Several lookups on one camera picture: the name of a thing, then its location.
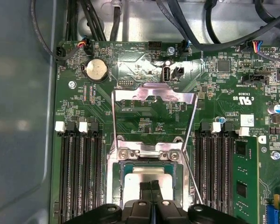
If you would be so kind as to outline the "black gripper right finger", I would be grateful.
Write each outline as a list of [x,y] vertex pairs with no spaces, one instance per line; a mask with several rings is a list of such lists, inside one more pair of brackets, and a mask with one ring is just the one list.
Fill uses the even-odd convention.
[[187,211],[179,208],[174,201],[164,200],[158,180],[152,181],[157,190],[157,223],[159,224],[245,224],[246,221],[220,212],[203,204],[194,204]]

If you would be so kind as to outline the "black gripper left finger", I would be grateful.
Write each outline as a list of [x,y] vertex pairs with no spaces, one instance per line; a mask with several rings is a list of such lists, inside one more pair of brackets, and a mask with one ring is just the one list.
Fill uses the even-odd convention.
[[140,183],[140,199],[128,201],[124,208],[106,203],[67,224],[149,224],[152,213],[152,182]]

